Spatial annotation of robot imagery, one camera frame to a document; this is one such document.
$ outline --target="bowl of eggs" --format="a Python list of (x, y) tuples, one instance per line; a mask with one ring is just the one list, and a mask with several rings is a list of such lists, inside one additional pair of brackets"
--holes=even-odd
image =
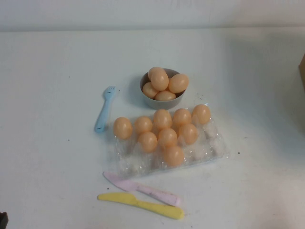
[(188, 84), (185, 74), (153, 67), (142, 77), (140, 89), (147, 105), (156, 110), (170, 109), (181, 101)]

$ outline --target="white wall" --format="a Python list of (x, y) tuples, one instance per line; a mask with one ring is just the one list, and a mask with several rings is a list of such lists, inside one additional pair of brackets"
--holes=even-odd
[(0, 0), (0, 31), (305, 25), (305, 0)]

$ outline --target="fork handle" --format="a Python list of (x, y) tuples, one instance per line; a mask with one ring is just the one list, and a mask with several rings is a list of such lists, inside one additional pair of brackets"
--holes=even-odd
[(96, 121), (95, 124), (95, 132), (100, 133), (103, 132), (105, 130), (105, 126), (108, 120), (108, 116), (109, 116), (109, 108), (110, 108), (110, 104), (111, 104), (111, 100), (108, 99), (105, 101), (103, 108), (100, 112), (100, 115)]

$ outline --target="pink knife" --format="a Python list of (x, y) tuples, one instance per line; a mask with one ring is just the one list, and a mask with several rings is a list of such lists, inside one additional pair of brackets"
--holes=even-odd
[(144, 186), (140, 183), (122, 179), (111, 172), (103, 172), (103, 175), (113, 185), (126, 192), (137, 190), (172, 206), (178, 206), (181, 203), (181, 199), (172, 193), (160, 191), (152, 187)]

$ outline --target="knife handle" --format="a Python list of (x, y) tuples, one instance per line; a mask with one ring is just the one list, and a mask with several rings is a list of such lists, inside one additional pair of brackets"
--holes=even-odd
[(173, 218), (173, 219), (182, 219), (184, 217), (184, 212), (181, 208), (161, 205), (161, 204), (153, 204), (144, 201), (137, 201), (134, 206), (143, 208), (149, 211), (156, 212), (158, 214)]
[(178, 196), (169, 192), (164, 192), (140, 184), (137, 190), (172, 206), (179, 206), (181, 203), (181, 199)]

